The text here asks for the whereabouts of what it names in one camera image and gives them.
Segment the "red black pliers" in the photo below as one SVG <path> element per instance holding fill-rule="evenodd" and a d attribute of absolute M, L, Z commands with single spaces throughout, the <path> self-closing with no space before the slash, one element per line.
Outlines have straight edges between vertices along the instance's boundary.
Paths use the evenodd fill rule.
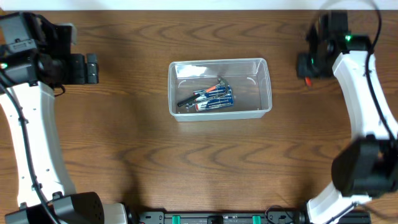
<path fill-rule="evenodd" d="M 307 87 L 312 87 L 313 84 L 310 77 L 305 77 L 304 80 Z"/>

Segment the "blue screwdriver set case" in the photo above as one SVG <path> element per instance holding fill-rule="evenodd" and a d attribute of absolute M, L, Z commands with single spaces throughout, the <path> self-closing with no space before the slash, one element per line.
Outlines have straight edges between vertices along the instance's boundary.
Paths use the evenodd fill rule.
<path fill-rule="evenodd" d="M 216 89 L 198 97 L 189 108 L 195 108 L 196 112 L 215 110 L 234 105 L 233 91 L 230 85 L 227 87 L 219 86 Z"/>

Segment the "chrome ring wrench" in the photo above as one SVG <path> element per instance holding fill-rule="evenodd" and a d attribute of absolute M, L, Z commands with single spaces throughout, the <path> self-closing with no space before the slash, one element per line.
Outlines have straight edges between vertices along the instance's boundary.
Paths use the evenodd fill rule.
<path fill-rule="evenodd" d="M 206 111 L 212 109 L 218 109 L 228 106 L 233 106 L 233 96 L 228 93 L 224 95 L 222 93 L 206 93 L 205 96 L 197 98 L 190 105 L 185 106 L 187 109 L 195 108 L 196 111 Z"/>

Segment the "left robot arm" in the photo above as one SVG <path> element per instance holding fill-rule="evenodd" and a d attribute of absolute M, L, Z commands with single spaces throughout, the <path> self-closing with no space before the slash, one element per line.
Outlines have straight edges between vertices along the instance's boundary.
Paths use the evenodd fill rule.
<path fill-rule="evenodd" d="M 55 122 L 55 90 L 97 84 L 97 56 L 72 53 L 74 25 L 53 24 L 39 14 L 2 16 L 1 32 L 1 107 L 19 179 L 18 210 L 5 216 L 6 223 L 127 223 L 123 204 L 76 191 Z"/>

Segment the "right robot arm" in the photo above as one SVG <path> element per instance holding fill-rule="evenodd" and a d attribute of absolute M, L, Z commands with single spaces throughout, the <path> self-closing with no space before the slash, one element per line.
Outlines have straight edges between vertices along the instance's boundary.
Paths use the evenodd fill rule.
<path fill-rule="evenodd" d="M 345 11 L 322 14 L 306 38 L 309 50 L 297 58 L 297 76 L 335 78 L 343 92 L 351 143 L 331 165 L 331 182 L 294 223 L 356 223 L 355 208 L 397 190 L 397 121 L 376 71 L 376 40 L 354 35 Z"/>

